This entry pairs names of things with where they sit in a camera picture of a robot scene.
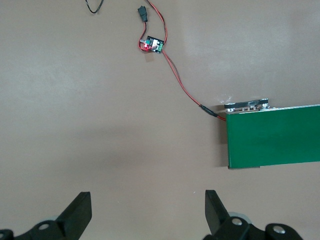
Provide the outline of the small motor controller board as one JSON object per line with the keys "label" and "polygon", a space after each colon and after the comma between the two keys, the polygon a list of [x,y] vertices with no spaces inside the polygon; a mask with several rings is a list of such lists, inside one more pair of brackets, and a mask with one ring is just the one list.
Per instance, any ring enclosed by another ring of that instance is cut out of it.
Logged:
{"label": "small motor controller board", "polygon": [[164,46],[164,41],[158,38],[147,36],[146,39],[139,40],[138,46],[143,52],[161,54]]}

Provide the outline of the small black plug connector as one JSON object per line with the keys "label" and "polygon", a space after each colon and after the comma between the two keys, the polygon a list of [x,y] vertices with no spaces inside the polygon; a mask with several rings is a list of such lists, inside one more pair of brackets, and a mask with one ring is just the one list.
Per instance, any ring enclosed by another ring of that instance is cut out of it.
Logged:
{"label": "small black plug connector", "polygon": [[138,14],[142,20],[142,22],[146,23],[148,21],[148,13],[147,13],[147,9],[145,6],[140,6],[138,9]]}

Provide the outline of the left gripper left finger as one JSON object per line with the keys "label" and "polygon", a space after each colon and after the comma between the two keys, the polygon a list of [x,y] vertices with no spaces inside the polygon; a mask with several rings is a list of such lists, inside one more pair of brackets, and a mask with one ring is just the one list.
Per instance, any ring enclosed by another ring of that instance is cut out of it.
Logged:
{"label": "left gripper left finger", "polygon": [[66,240],[79,240],[91,219],[91,193],[80,192],[55,221]]}

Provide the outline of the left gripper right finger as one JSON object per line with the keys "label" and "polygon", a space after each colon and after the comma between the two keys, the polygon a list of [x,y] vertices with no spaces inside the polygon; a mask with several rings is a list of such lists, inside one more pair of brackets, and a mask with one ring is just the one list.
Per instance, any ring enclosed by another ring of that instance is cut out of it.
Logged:
{"label": "left gripper right finger", "polygon": [[214,235],[222,226],[222,224],[230,217],[215,190],[205,191],[204,212],[210,233],[212,235]]}

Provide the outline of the green conveyor belt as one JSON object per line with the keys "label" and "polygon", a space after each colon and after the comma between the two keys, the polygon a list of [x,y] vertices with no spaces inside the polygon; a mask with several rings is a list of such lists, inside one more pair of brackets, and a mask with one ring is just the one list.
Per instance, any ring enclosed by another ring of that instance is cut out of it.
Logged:
{"label": "green conveyor belt", "polygon": [[320,104],[270,107],[263,98],[224,109],[230,169],[320,162]]}

